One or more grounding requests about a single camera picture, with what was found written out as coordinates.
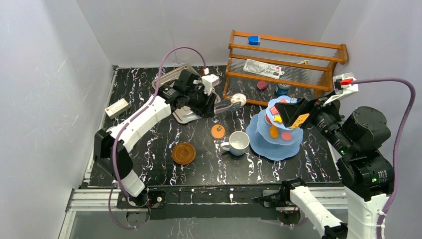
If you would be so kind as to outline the brown chocolate chip cookie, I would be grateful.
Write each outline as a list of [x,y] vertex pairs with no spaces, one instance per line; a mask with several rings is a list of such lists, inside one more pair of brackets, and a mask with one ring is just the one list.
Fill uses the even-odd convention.
[[290,129],[299,128],[309,117],[309,113],[299,115],[295,122],[289,127]]

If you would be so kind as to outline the orange yellow pastry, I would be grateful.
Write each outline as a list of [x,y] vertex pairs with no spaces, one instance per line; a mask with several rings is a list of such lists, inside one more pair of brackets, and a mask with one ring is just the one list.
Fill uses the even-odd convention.
[[283,122],[283,120],[282,120],[282,118],[281,118],[281,116],[280,115],[274,115],[274,117],[273,117],[273,120],[272,120],[273,122],[276,122],[276,123],[282,123]]

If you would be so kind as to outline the pink layered cake slice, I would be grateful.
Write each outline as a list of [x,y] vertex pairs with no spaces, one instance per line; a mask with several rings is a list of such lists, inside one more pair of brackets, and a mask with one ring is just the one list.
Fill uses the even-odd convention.
[[274,116],[279,114],[278,110],[275,107],[275,102],[272,103],[271,107],[269,108],[269,111],[271,115],[274,115]]

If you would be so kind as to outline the red sprinkled donut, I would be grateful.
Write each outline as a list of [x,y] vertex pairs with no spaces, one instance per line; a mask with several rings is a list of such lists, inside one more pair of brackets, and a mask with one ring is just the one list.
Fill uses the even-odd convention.
[[267,124],[272,125],[272,122],[267,115],[265,115],[265,121]]

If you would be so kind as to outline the orange oval pastry piece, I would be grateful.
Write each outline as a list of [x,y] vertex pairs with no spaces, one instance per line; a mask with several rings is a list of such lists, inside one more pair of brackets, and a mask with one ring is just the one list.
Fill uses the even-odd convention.
[[278,138],[279,137],[278,128],[276,126],[272,125],[269,129],[269,134],[274,139]]

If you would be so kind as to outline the pink round macaron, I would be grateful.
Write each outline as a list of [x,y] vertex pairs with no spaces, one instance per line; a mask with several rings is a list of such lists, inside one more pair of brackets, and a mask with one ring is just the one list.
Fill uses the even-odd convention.
[[284,141],[290,141],[292,140],[293,135],[289,131],[284,131],[281,133],[281,139]]

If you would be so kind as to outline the steel food tongs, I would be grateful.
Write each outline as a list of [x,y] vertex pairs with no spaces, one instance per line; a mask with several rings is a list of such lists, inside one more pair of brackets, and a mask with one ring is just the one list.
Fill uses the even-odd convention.
[[230,97],[231,96],[224,98],[220,102],[214,104],[214,114],[215,115],[221,114],[223,112],[237,111],[238,109],[241,108],[240,103],[232,104],[230,102]]

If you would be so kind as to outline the white iced round pastry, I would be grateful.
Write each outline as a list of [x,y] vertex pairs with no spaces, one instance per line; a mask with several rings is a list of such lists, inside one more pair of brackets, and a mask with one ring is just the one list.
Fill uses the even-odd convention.
[[230,102],[232,104],[240,103],[240,106],[243,107],[247,103],[247,98],[242,93],[236,93],[230,97]]

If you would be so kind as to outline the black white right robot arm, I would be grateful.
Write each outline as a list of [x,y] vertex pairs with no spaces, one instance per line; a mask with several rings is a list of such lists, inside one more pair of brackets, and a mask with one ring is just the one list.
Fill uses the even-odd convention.
[[298,207],[323,239],[376,238],[381,227],[378,217],[394,191],[395,179],[393,166],[379,151],[391,136],[386,117],[360,106],[345,118],[339,113],[339,100],[325,97],[275,103],[275,108],[287,126],[306,115],[303,126],[315,127],[340,154],[336,165],[347,197],[348,221],[326,209],[301,178],[283,181],[278,192],[252,202]]

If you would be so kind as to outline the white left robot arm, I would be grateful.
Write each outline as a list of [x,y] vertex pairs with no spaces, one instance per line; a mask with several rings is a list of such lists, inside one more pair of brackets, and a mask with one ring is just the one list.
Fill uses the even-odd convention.
[[117,126],[100,129],[95,134],[95,163],[117,180],[123,194],[136,207],[145,206],[149,199],[146,186],[134,172],[129,155],[138,141],[175,110],[188,107],[200,118],[213,117],[215,113],[216,95],[212,90],[219,84],[218,76],[199,76],[184,69],[171,84],[160,80],[158,77],[154,94],[133,115]]

